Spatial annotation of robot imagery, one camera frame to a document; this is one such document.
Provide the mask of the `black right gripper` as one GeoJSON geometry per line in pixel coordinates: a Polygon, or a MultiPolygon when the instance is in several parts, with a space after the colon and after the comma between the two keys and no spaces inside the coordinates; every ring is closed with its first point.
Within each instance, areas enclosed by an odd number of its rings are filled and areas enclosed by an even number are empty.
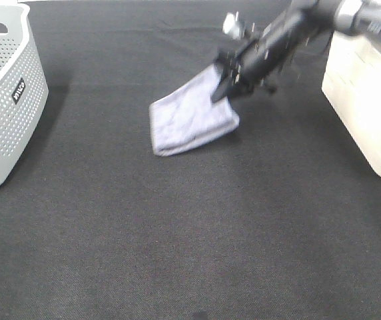
{"type": "Polygon", "coordinates": [[[246,28],[238,13],[227,13],[222,32],[244,43],[235,51],[218,52],[214,62],[220,81],[211,94],[212,103],[249,95],[257,85],[262,85],[266,76],[310,36],[310,10],[288,8],[262,31],[246,28]]]}

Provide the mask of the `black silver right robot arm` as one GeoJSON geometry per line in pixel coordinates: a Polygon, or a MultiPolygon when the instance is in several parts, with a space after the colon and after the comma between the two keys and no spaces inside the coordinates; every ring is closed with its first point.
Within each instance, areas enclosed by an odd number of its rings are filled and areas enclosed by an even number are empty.
{"type": "Polygon", "coordinates": [[[381,37],[381,4],[372,1],[291,1],[264,29],[247,27],[238,13],[227,13],[222,31],[243,44],[236,51],[220,51],[218,87],[211,95],[216,103],[224,98],[250,95],[261,86],[275,87],[266,78],[281,68],[303,42],[326,32],[347,36],[371,34],[381,37]]]}

